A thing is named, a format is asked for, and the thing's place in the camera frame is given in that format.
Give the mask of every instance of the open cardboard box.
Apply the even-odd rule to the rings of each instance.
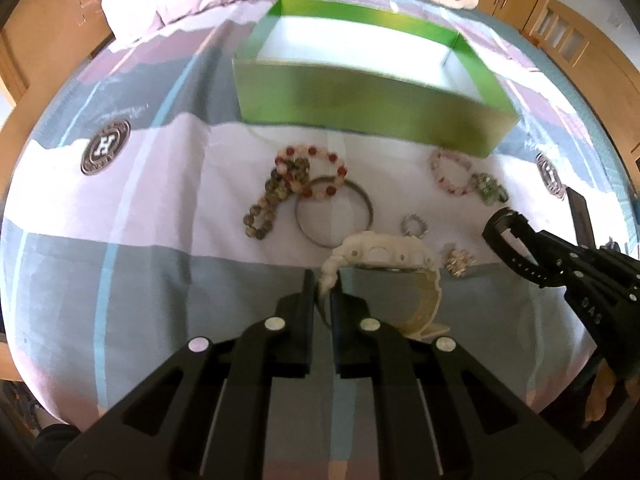
[[[487,156],[518,122],[460,33],[386,10],[278,0],[233,58],[243,120]]]

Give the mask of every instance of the bed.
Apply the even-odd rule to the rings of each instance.
[[[242,216],[278,149],[313,143],[344,157],[370,195],[372,229],[400,234],[404,214],[429,224],[424,241],[476,258],[464,278],[441,269],[437,322],[537,412],[567,386],[594,343],[563,290],[524,281],[481,238],[500,205],[454,198],[428,168],[433,146],[300,126],[242,123],[231,55],[276,0],[249,0],[180,20],[132,48],[116,43],[82,67],[41,117],[15,168],[0,242],[7,339],[42,405],[85,430],[191,337],[235,338],[299,292],[303,269],[330,254],[297,229],[293,203],[274,231],[247,238]],[[521,116],[474,167],[508,189],[536,230],[575,243],[567,200],[547,192],[535,157],[586,197],[598,245],[638,254],[628,180],[606,133],[562,73],[515,30],[481,13],[424,0],[337,0],[455,28],[498,77]],[[131,134],[107,170],[79,169],[89,139],[117,118]],[[411,276],[345,271],[346,291],[393,320],[415,303]],[[274,383],[265,478],[376,478],[367,381],[332,370],[330,334],[314,332],[304,384]]]

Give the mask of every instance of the ring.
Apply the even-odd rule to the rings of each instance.
[[[409,222],[416,222],[418,224],[418,226],[420,227],[420,232],[417,235],[412,235],[411,231],[409,231]],[[427,234],[427,231],[429,230],[429,227],[427,225],[427,222],[425,222],[422,218],[420,218],[418,215],[416,214],[412,214],[409,216],[405,216],[402,219],[402,223],[400,224],[400,229],[402,231],[402,234],[404,236],[415,236],[417,238],[423,238],[425,234]]]
[[[332,176],[319,176],[319,177],[313,179],[307,185],[309,187],[313,187],[314,184],[320,184],[321,182],[333,182],[333,181],[334,181],[334,178]],[[365,193],[365,191],[360,186],[358,186],[358,184],[356,184],[353,180],[347,180],[345,178],[344,179],[344,186],[345,187],[349,187],[350,189],[353,189],[361,197],[361,199],[364,200],[364,203],[367,205],[367,211],[369,212],[369,223],[367,224],[367,227],[365,229],[363,229],[363,231],[369,231],[371,229],[371,225],[373,224],[373,206],[371,205],[371,200],[369,199],[369,195],[367,195],[367,193]],[[313,243],[314,245],[317,245],[318,247],[322,247],[323,249],[335,249],[337,247],[340,247],[340,245],[342,243],[340,243],[340,244],[338,244],[336,246],[321,244],[320,242],[314,240],[305,231],[305,229],[302,227],[302,224],[300,223],[300,217],[299,217],[299,209],[300,209],[300,201],[301,201],[301,199],[302,199],[301,195],[297,195],[296,196],[296,208],[294,209],[294,212],[295,212],[295,216],[296,216],[296,224],[298,225],[298,228],[300,229],[302,234],[305,235],[305,238],[307,240],[309,240],[311,243]]]

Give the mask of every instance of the wooden headboard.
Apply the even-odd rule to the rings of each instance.
[[[589,102],[640,191],[640,72],[593,23],[550,0],[530,34]]]

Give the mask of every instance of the green box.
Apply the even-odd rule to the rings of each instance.
[[[278,21],[287,16],[341,20],[343,23],[326,20],[306,20],[305,23],[341,27],[343,31],[344,27],[360,27],[359,30],[381,35],[383,39],[385,35],[394,35],[394,41],[402,40],[407,44],[433,41],[449,49],[443,67],[447,63],[453,67],[446,70],[447,74],[455,75],[452,76],[455,81],[439,87],[380,73],[377,68],[371,71],[341,66],[332,60],[308,62],[261,57]],[[355,23],[418,38],[377,28],[365,30]],[[376,43],[376,48],[384,46]],[[391,60],[408,64],[391,57],[380,59],[382,72]],[[420,59],[416,60],[415,67],[422,67]],[[434,144],[484,157],[519,120],[495,75],[460,33],[425,20],[370,7],[323,0],[278,0],[234,53],[233,68],[242,119],[248,123],[351,130]]]

